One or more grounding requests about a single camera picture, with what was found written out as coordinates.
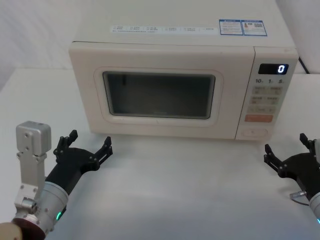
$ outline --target white wall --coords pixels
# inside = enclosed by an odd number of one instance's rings
[[[320,74],[320,0],[276,0],[311,73]]]
[[[71,68],[69,44],[94,1],[0,0],[0,89],[12,68]],[[320,0],[277,2],[299,54],[320,73]]]

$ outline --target blue label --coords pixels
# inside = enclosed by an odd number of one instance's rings
[[[220,19],[220,35],[267,37],[262,20]]]
[[[220,19],[220,35],[243,36],[241,20],[237,19]]]
[[[262,20],[241,20],[244,36],[267,37],[267,31]]]

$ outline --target microwave oven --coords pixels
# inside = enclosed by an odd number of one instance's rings
[[[298,54],[274,0],[100,1],[69,48],[91,131],[264,140]]]

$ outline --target white table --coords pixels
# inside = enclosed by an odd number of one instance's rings
[[[268,143],[282,160],[320,138],[320,75],[295,75]],[[0,93],[0,222],[15,214],[20,186],[16,125],[32,120],[73,146],[95,152],[72,70],[17,69]],[[86,173],[49,240],[319,240],[312,211],[290,201],[299,191],[264,163],[264,142],[113,135],[114,155]],[[46,174],[55,165],[52,152]]]

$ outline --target microwave window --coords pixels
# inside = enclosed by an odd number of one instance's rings
[[[103,73],[114,116],[208,119],[215,77],[201,74]]]

